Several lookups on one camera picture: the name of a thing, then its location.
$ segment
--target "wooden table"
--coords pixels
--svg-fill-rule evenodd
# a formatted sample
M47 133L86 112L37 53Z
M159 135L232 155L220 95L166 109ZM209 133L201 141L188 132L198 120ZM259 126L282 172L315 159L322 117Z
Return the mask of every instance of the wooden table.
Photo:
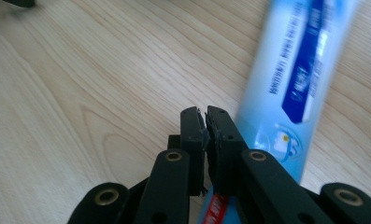
M190 106L233 117L266 0L40 0L0 13L0 223L65 223L150 173ZM355 17L302 185L371 196L371 1ZM203 199L192 199L191 223Z

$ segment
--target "toothpaste tube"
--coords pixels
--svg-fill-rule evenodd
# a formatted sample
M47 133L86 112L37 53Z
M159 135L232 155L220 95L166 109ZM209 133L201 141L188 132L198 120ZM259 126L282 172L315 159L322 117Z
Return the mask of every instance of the toothpaste tube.
M235 124L249 148L268 151L297 182L359 4L271 1ZM239 223L235 199L209 193L199 223Z

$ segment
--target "black object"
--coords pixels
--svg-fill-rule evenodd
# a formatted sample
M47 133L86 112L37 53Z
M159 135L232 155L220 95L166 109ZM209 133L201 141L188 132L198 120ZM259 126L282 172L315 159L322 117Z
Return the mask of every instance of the black object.
M301 188L269 153L247 148L226 111L209 106L207 127L196 107L180 118L180 135L169 135L149 179L95 187L68 223L188 223L189 196L205 189L205 151L214 193L237 197L243 223L371 223L369 196L340 183L320 195Z
M17 7L33 7L36 4L36 0L3 0L3 1Z

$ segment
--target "screw hole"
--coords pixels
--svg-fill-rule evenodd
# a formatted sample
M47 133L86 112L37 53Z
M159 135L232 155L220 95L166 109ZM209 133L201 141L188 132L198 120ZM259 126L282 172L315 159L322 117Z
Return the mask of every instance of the screw hole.
M262 152L251 152L250 158L252 158L255 161L266 161L267 157Z
M351 206L360 206L364 203L360 196L347 189L336 189L334 195L343 203Z
M103 189L94 197L94 202L104 206L114 203L119 198L119 192L116 189Z
M150 220L152 221L152 223L156 224L165 223L165 221L167 220L167 215L165 213L157 212L152 215L152 218Z
M169 152L169 153L165 154L165 158L168 161L179 161L179 160L181 160L182 155L179 154L178 152Z
M314 223L314 218L306 213L300 213L298 214L298 218L301 222L306 223L306 224L313 224Z

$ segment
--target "wood grain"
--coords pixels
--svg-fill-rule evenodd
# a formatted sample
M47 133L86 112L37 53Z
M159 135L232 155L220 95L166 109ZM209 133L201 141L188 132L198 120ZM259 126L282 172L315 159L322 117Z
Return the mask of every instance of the wood grain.
M264 0L40 0L0 11L0 223L65 223L107 181L150 173L189 106L233 117ZM371 195L371 1L355 18L302 185ZM203 198L192 199L195 223Z

